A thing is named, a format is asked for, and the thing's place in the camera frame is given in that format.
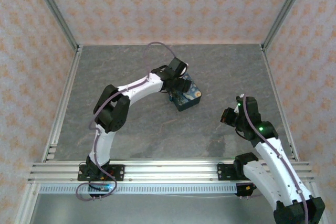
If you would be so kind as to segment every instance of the orange patterned wall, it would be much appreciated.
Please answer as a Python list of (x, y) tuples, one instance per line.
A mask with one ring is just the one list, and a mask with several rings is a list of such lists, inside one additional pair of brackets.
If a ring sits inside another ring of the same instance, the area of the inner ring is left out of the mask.
[(74, 52), (44, 0), (0, 0), (0, 223), (40, 161)]
[(80, 44), (261, 43), (285, 0), (55, 0)]
[(336, 216), (336, 1), (296, 0), (267, 58), (300, 158)]

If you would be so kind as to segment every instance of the cable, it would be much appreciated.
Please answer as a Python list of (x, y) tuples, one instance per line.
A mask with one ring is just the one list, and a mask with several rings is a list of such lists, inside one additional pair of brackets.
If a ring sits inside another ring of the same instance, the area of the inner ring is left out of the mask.
[(302, 190), (298, 184), (298, 182), (296, 181), (295, 179), (295, 176), (292, 172), (292, 170), (290, 169), (289, 165), (287, 164), (287, 162), (284, 160), (284, 158), (282, 157), (282, 155), (278, 152), (278, 150), (273, 147), (273, 145), (271, 145), (271, 143), (254, 127), (250, 117), (248, 116), (248, 113), (247, 113), (247, 107), (246, 107), (246, 96), (244, 95), (243, 97), (243, 108), (244, 108), (244, 113), (245, 113), (245, 116), (246, 116), (246, 119), (247, 119), (247, 122), (248, 124), (251, 126), (251, 128), (253, 129), (253, 131), (277, 154), (278, 158), (282, 161), (283, 165), (285, 166), (285, 168), (287, 169), (290, 177), (292, 178), (294, 184), (295, 184), (295, 187), (297, 189), (297, 191), (300, 191), (301, 193), (299, 193), (300, 197), (301, 197), (301, 200), (302, 200), (302, 203), (303, 203), (303, 208), (305, 210), (305, 213), (304, 213), (304, 222), (305, 224), (308, 224), (308, 207), (307, 207), (307, 202), (306, 202), (306, 199), (302, 193)]
[[(145, 84), (146, 82), (148, 82), (149, 77), (150, 77), (151, 70), (150, 70), (150, 67), (149, 67), (149, 65), (148, 65), (148, 63), (147, 63), (147, 60), (146, 60), (146, 57), (145, 57), (145, 56), (146, 56), (146, 52), (147, 52), (147, 50), (148, 50), (149, 47), (150, 47), (151, 45), (153, 45), (153, 44), (159, 44), (159, 45), (164, 46), (165, 48), (167, 48), (167, 49), (172, 53), (172, 55), (173, 55), (175, 58), (177, 58), (176, 55), (175, 55), (175, 53), (174, 53), (174, 52), (173, 52), (173, 51), (172, 51), (166, 44), (164, 44), (164, 43), (162, 43), (162, 42), (158, 42), (158, 41), (154, 41), (154, 42), (148, 43), (147, 46), (146, 46), (146, 48), (145, 48), (144, 51), (143, 51), (143, 54), (142, 54), (142, 58), (143, 58), (143, 60), (145, 61), (146, 67), (147, 67), (147, 69), (148, 69), (147, 78), (144, 79), (142, 82), (140, 82), (140, 83), (138, 83), (138, 84), (135, 84), (135, 85), (133, 85), (133, 86), (127, 87), (127, 88), (125, 88), (125, 89), (123, 89), (123, 90), (120, 90), (120, 91), (118, 91), (117, 93), (113, 94), (111, 97), (109, 97), (109, 98), (102, 104), (102, 106), (99, 107), (99, 109), (96, 111), (96, 113), (94, 114), (93, 118), (91, 119), (91, 121), (90, 121), (90, 123), (89, 123), (89, 129), (90, 129), (90, 130), (95, 130), (95, 131), (97, 131), (96, 137), (94, 138), (95, 140), (94, 140), (94, 142), (93, 142), (93, 157), (94, 157), (94, 162), (95, 162), (96, 166), (98, 167), (98, 169), (99, 169), (101, 172), (103, 172), (105, 175), (107, 175), (108, 177), (110, 177), (110, 178), (113, 180), (113, 182), (114, 182), (114, 188), (113, 188), (110, 192), (108, 192), (107, 194), (105, 194), (105, 195), (103, 195), (103, 196), (100, 195), (100, 196), (99, 196), (99, 199), (106, 198), (106, 197), (110, 196), (110, 195), (116, 190), (116, 188), (117, 188), (117, 181), (116, 181), (116, 179), (115, 179), (111, 174), (107, 173), (104, 169), (102, 169), (101, 166), (100, 166), (99, 163), (98, 163), (98, 159), (97, 159), (97, 144), (98, 144), (98, 139), (99, 139), (99, 136), (100, 136), (100, 134), (101, 134), (101, 131), (100, 131), (99, 128), (97, 128), (97, 127), (93, 127), (92, 125), (93, 125), (93, 123), (95, 122), (95, 119), (96, 119), (96, 117), (99, 115), (99, 113), (103, 110), (103, 108), (104, 108), (109, 102), (111, 102), (111, 100), (112, 100), (114, 97), (120, 95), (121, 93), (123, 93), (123, 92), (125, 92), (125, 91), (128, 91), (128, 90), (131, 90), (131, 89), (140, 87), (141, 85), (143, 85), (143, 84)], [(77, 197), (78, 199), (80, 199), (80, 200), (82, 200), (82, 201), (91, 201), (91, 200), (95, 200), (96, 197), (92, 197), (92, 198), (83, 198), (83, 197), (78, 193), (79, 188), (80, 188), (81, 186), (83, 186), (83, 185), (89, 185), (89, 186), (105, 186), (106, 184), (104, 184), (104, 183), (84, 182), (84, 183), (81, 183), (81, 184), (76, 188), (76, 197)]]
[(241, 135), (241, 134), (237, 131), (237, 128), (235, 128), (235, 131), (236, 131), (236, 133), (237, 133), (238, 136), (240, 136), (241, 138), (247, 140), (243, 135)]
[(94, 190), (100, 191), (100, 188), (98, 188), (98, 187), (95, 187), (95, 186), (92, 186), (92, 185), (89, 185), (89, 187), (92, 188), (92, 189), (94, 189)]
[[(184, 198), (204, 198), (204, 199), (221, 199), (221, 198), (227, 198), (227, 197), (237, 197), (236, 195), (221, 195), (221, 196), (193, 196), (193, 195), (178, 195), (178, 194), (153, 194), (153, 195), (174, 196), (174, 197), (184, 197)], [(242, 197), (241, 199), (257, 198), (260, 196), (262, 196), (262, 194)]]

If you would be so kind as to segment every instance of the white robotic arm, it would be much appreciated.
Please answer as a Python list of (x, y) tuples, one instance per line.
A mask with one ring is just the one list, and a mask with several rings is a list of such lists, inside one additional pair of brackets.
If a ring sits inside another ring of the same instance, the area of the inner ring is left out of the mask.
[[(141, 83), (145, 79), (147, 79), (147, 77), (144, 77), (129, 85), (118, 87), (118, 90), (127, 89), (127, 91), (122, 92), (122, 94), (124, 96), (129, 97), (129, 100), (130, 100), (129, 106), (131, 106), (133, 103), (137, 102), (141, 98), (146, 97), (149, 94), (159, 92), (162, 89), (163, 81), (161, 80), (161, 78), (154, 73), (150, 73), (149, 78), (147, 82), (145, 82), (145, 84), (137, 88), (128, 90), (129, 87), (134, 86), (138, 83)], [(110, 160), (111, 146), (113, 143), (114, 136), (116, 135), (116, 131), (110, 131), (106, 133), (105, 129), (100, 124), (96, 124), (96, 127), (101, 132), (98, 142), (97, 142), (97, 160), (98, 160), (98, 164), (100, 166), (103, 166)], [(93, 147), (92, 147), (91, 153), (89, 154), (89, 157), (92, 161), (95, 160)]]
[[(236, 100), (237, 107), (226, 109), (221, 122), (234, 127), (239, 136), (252, 143), (268, 165), (272, 177), (253, 153), (236, 156), (234, 173), (238, 178), (251, 180), (262, 192), (272, 206), (277, 224), (318, 223), (325, 208), (323, 200), (313, 198), (300, 180), (275, 128), (270, 122), (261, 120), (256, 99), (241, 95)], [(239, 192), (239, 195), (249, 196), (253, 190)]]
[[(268, 142), (279, 150), (285, 162), (294, 174), (296, 181), (300, 185), (300, 189), (305, 200), (309, 200), (309, 196), (311, 195), (310, 191), (307, 190), (287, 159), (280, 139), (273, 137), (269, 138)], [(266, 143), (262, 142), (259, 142), (255, 148), (268, 165), (270, 173), (273, 177), (271, 177), (262, 167), (261, 163), (257, 161), (251, 161), (244, 165), (244, 175), (249, 178), (262, 192), (269, 204), (272, 206), (273, 210), (277, 209), (278, 201), (282, 202), (284, 206), (292, 205), (293, 201), (302, 202), (299, 195), (300, 192), (296, 190), (295, 184), (289, 172), (282, 161), (277, 157), (276, 153), (274, 153), (274, 151)]]
[(87, 177), (90, 180), (100, 178), (101, 171), (97, 165), (103, 167), (109, 164), (114, 136), (126, 122), (129, 107), (139, 99), (162, 90), (187, 92), (191, 81), (182, 78), (186, 70), (187, 64), (175, 57), (168, 66), (153, 69), (138, 81), (120, 87), (113, 85), (105, 87), (93, 110), (94, 114), (98, 114), (95, 118), (98, 130), (92, 151), (86, 161), (89, 167), (86, 173), (89, 174)]

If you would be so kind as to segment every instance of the aluminum frame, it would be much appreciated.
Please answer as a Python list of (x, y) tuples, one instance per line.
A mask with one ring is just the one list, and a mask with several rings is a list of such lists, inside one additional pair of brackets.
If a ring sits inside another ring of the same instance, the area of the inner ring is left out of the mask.
[(50, 135), (49, 135), (49, 138), (48, 138), (48, 141), (47, 141), (47, 144), (46, 144), (43, 156), (42, 156), (42, 160), (41, 160), (42, 162), (45, 162), (47, 159), (54, 158), (54, 156), (50, 156), (49, 153), (50, 151), (52, 151), (52, 153), (55, 153), (56, 151), (59, 134), (61, 132), (61, 128), (63, 125), (63, 120), (65, 117), (65, 112), (67, 110), (67, 106), (68, 106), (68, 102), (69, 102), (69, 98), (71, 94), (71, 89), (72, 89), (73, 82), (75, 80), (82, 49), (83, 49), (83, 46), (80, 45), (78, 50), (75, 53), (75, 56), (73, 57), (74, 59), (70, 67), (68, 79), (65, 83), (63, 93), (62, 93), (61, 99), (58, 104), (57, 113), (55, 115), (54, 122), (52, 123), (53, 125), (51, 127)]
[(277, 16), (277, 18), (275, 19), (274, 23), (271, 26), (270, 31), (268, 32), (266, 39), (263, 43), (263, 48), (265, 50), (267, 50), (272, 42), (272, 40), (274, 39), (274, 37), (276, 36), (278, 30), (280, 29), (282, 23), (284, 22), (287, 14), (289, 13), (291, 7), (293, 6), (295, 0), (286, 0)]
[(76, 43), (76, 40), (74, 36), (71, 33), (70, 28), (68, 27), (68, 24), (66, 23), (65, 19), (63, 18), (63, 15), (61, 11), (59, 10), (55, 0), (45, 0), (46, 4), (48, 5), (51, 13), (53, 14), (55, 20), (57, 21), (58, 25), (64, 32), (68, 42), (70, 43), (72, 49), (76, 51), (78, 48), (78, 44)]
[[(185, 184), (185, 183), (218, 183), (217, 164), (233, 164), (233, 159), (180, 159), (180, 160), (113, 160), (110, 164), (123, 164), (124, 181), (119, 183), (138, 184)], [(264, 161), (259, 161), (269, 173)], [(47, 161), (34, 163), (28, 183), (78, 183), (77, 175), (80, 161)], [(303, 182), (314, 181), (314, 173), (309, 162), (291, 162), (294, 170)], [(223, 183), (244, 183), (248, 180)]]
[[(111, 163), (125, 165), (125, 180), (119, 182), (120, 185), (139, 186), (152, 185), (202, 185), (217, 186), (219, 184), (228, 185), (243, 183), (248, 181), (218, 181), (217, 167), (219, 162), (232, 164), (233, 159), (182, 159), (182, 160), (115, 160)], [(263, 169), (269, 172), (269, 168), (264, 161), (259, 161)], [(23, 200), (20, 205), (19, 214), (15, 220), (17, 224), (30, 223), (34, 207), (37, 202), (39, 190), (43, 185), (53, 184), (61, 186), (75, 185), (79, 161), (47, 161), (45, 163), (34, 163), (29, 176), (29, 183), (26, 187)], [(314, 197), (318, 197), (319, 191), (314, 181), (314, 173), (309, 162), (291, 162), (302, 182), (311, 191)], [(321, 224), (328, 224), (326, 213), (323, 214)]]
[(277, 87), (275, 85), (275, 82), (274, 82), (274, 79), (273, 79), (273, 76), (272, 76), (272, 73), (271, 73), (271, 68), (270, 68), (268, 60), (267, 60), (266, 52), (263, 49), (261, 44), (260, 44), (260, 49), (261, 49), (261, 53), (262, 53), (262, 56), (263, 56), (263, 59), (264, 59), (264, 62), (265, 62), (265, 66), (266, 66), (266, 69), (267, 69), (267, 72), (268, 72), (268, 76), (269, 76), (269, 79), (270, 79), (270, 82), (271, 82), (271, 85), (272, 85), (275, 100), (277, 101), (277, 104), (278, 104), (280, 116), (281, 116), (282, 123), (283, 123), (283, 126), (284, 126), (285, 131), (286, 131), (287, 139), (288, 139), (289, 145), (292, 149), (293, 157), (294, 157), (295, 160), (300, 161), (300, 157), (299, 157), (298, 151), (296, 149), (292, 133), (291, 133), (290, 128), (289, 128), (288, 120), (287, 120), (285, 111), (283, 110), (283, 107), (281, 105), (279, 93), (278, 93)]

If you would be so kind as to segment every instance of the floor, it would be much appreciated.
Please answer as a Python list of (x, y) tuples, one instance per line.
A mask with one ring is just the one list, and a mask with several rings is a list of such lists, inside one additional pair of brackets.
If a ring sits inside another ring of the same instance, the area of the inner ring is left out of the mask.
[(272, 224), (275, 221), (265, 197), (240, 200), (235, 195), (115, 194), (102, 201), (82, 202), (74, 195), (43, 194), (38, 196), (30, 222), (40, 223)]
[[(55, 159), (85, 160), (95, 134), (88, 123), (102, 90), (146, 75), (141, 58), (144, 47), (83, 47)], [(259, 45), (173, 45), (171, 49), (189, 64), (188, 73), (202, 92), (200, 103), (179, 112), (167, 94), (155, 93), (138, 101), (115, 136), (111, 159), (234, 158), (254, 152), (248, 141), (219, 121), (241, 93), (257, 99), (262, 120), (275, 126), (286, 154), (291, 154)], [(157, 45), (147, 58), (154, 69), (168, 64), (172, 56)]]

